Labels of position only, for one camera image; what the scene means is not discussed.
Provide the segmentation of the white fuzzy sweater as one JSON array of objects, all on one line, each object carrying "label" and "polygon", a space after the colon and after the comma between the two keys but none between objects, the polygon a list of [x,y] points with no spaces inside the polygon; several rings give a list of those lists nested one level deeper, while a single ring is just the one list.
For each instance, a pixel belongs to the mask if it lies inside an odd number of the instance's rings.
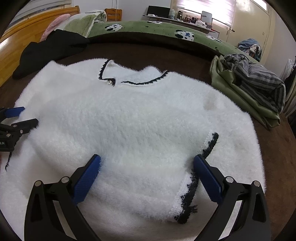
[{"label": "white fuzzy sweater", "polygon": [[48,63],[23,90],[19,120],[38,126],[1,161],[1,210],[23,236],[37,180],[70,176],[95,154],[100,172],[79,209],[103,240],[191,240],[216,204],[193,176],[193,159],[225,176],[265,185],[249,114],[204,82],[107,59]]}]

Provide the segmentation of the clothes rack with garments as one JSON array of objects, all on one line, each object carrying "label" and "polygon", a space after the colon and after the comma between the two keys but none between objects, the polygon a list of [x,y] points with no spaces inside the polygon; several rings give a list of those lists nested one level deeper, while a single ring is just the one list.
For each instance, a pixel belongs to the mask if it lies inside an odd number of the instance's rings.
[{"label": "clothes rack with garments", "polygon": [[295,112],[295,60],[288,59],[280,78],[284,81],[286,90],[283,113],[289,117]]}]

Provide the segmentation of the blue clothes pile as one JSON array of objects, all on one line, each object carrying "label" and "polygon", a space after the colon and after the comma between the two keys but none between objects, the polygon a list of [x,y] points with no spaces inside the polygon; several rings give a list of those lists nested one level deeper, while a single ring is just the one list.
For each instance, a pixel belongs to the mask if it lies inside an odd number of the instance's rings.
[{"label": "blue clothes pile", "polygon": [[260,62],[262,48],[255,39],[249,38],[238,43],[238,49]]}]

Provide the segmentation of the black folded garment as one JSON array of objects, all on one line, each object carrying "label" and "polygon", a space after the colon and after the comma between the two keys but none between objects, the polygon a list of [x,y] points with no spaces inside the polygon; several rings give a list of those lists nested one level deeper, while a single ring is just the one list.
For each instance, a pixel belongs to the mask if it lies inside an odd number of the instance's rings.
[{"label": "black folded garment", "polygon": [[19,65],[12,74],[13,79],[21,79],[42,69],[51,61],[58,61],[79,52],[89,44],[86,37],[78,33],[54,30],[46,40],[30,42],[22,51]]}]

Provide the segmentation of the wooden bed headboard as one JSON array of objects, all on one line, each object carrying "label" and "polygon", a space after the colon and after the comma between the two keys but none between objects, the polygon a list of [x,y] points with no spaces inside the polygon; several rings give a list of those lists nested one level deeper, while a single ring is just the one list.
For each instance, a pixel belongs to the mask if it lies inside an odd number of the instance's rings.
[{"label": "wooden bed headboard", "polygon": [[1,37],[1,84],[4,84],[19,65],[22,51],[30,42],[39,42],[48,25],[63,14],[80,13],[79,6],[68,6],[31,16],[9,28]]}]

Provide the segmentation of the pink pillow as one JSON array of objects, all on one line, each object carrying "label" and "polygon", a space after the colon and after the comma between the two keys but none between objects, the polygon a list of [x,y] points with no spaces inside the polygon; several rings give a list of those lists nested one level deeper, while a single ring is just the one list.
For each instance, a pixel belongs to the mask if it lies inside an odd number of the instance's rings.
[{"label": "pink pillow", "polygon": [[46,30],[43,32],[43,35],[41,36],[40,42],[46,40],[46,38],[48,37],[48,35],[55,30],[56,27],[58,27],[61,23],[63,23],[64,21],[66,21],[67,19],[70,18],[70,14],[63,14],[60,15],[59,17],[57,17],[55,20],[53,20],[48,27],[46,28]]}]

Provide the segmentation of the green white fleece blanket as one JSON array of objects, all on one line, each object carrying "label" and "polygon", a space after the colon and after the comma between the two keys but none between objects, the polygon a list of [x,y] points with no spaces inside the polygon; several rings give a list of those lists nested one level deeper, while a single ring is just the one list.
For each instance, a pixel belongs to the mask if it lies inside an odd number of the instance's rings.
[{"label": "green white fleece blanket", "polygon": [[95,23],[107,21],[105,11],[93,10],[81,14],[73,15],[60,25],[61,30],[78,33],[83,37],[88,37]]}]

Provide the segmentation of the wooden chair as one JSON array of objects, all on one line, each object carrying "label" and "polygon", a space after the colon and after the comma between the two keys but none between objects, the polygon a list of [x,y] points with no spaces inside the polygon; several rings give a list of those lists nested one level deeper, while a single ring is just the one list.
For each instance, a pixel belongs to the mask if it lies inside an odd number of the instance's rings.
[{"label": "wooden chair", "polygon": [[119,22],[122,20],[122,9],[105,9],[108,22]]}]

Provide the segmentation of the grey striped garment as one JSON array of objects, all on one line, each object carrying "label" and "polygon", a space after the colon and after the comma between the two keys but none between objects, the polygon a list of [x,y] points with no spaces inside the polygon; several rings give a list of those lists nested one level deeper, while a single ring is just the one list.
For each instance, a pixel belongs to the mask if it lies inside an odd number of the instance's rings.
[{"label": "grey striped garment", "polygon": [[225,64],[234,74],[234,84],[260,105],[281,113],[285,105],[284,82],[264,66],[251,62],[243,54],[224,56]]}]

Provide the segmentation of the olive green folded cloth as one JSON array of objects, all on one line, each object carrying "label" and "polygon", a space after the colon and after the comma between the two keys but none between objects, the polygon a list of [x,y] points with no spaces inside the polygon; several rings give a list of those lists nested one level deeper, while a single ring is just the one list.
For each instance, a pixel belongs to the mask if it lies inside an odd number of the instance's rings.
[{"label": "olive green folded cloth", "polygon": [[223,56],[215,56],[211,62],[209,74],[211,85],[229,97],[243,111],[249,113],[266,129],[270,130],[280,125],[280,116],[274,111],[262,106],[247,92],[234,84],[235,75],[225,65]]}]

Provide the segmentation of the brown bed blanket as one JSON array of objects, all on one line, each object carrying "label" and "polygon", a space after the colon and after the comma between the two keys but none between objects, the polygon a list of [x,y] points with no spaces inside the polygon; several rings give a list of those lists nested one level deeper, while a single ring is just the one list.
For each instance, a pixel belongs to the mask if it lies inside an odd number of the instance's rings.
[{"label": "brown bed blanket", "polygon": [[[216,55],[216,51],[189,41],[147,34],[118,33],[92,38],[82,52],[53,62],[68,66],[86,60],[107,59],[135,71],[153,66],[161,72],[175,72],[211,86],[208,72]],[[1,87],[1,105],[18,107],[15,102],[41,70],[21,79],[10,76]],[[7,120],[6,123],[19,122],[19,117]],[[281,126],[267,130],[254,118],[250,118],[264,167],[265,185],[261,186],[269,210],[271,240],[295,240],[295,137],[286,120]],[[211,150],[216,143],[217,138],[210,142]],[[194,180],[202,184],[194,169],[192,171]],[[23,240],[24,231],[22,237],[17,233],[16,236]]]}]

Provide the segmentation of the green paw print blanket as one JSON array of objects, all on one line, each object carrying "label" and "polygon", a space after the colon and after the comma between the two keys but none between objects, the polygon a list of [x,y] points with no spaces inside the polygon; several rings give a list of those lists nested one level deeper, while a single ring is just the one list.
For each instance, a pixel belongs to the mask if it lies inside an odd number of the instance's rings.
[{"label": "green paw print blanket", "polygon": [[245,54],[227,42],[214,38],[206,33],[176,24],[158,21],[122,21],[95,23],[88,37],[110,33],[144,33],[179,38],[209,47],[222,55]]}]

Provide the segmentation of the black monitor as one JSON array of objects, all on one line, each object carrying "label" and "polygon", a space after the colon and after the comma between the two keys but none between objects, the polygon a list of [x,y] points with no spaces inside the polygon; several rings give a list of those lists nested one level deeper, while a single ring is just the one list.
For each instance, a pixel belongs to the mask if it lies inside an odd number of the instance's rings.
[{"label": "black monitor", "polygon": [[148,6],[147,8],[147,16],[155,15],[162,18],[168,18],[170,13],[170,8],[163,6]]}]

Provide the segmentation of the cluttered desk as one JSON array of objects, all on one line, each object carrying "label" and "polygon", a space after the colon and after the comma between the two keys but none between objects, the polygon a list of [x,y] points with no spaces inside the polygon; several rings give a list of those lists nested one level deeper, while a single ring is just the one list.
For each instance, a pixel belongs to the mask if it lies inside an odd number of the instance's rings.
[{"label": "cluttered desk", "polygon": [[163,17],[158,17],[158,16],[150,16],[150,15],[143,15],[143,17],[149,18],[149,20],[153,20],[153,21],[166,22],[166,23],[171,23],[171,24],[183,26],[183,27],[188,27],[188,28],[191,28],[194,30],[198,30],[202,33],[205,33],[205,34],[212,36],[214,38],[217,38],[217,39],[219,38],[219,34],[220,34],[219,32],[217,32],[215,30],[210,30],[205,27],[195,25],[193,23],[186,23],[184,21],[173,20],[170,18],[163,18]]}]

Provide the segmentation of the white storage box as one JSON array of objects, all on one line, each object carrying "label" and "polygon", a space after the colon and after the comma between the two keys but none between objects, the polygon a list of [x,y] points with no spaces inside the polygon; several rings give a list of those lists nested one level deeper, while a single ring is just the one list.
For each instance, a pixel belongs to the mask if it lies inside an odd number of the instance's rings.
[{"label": "white storage box", "polygon": [[201,21],[205,22],[206,24],[211,24],[212,23],[212,14],[208,13],[207,11],[202,11]]}]

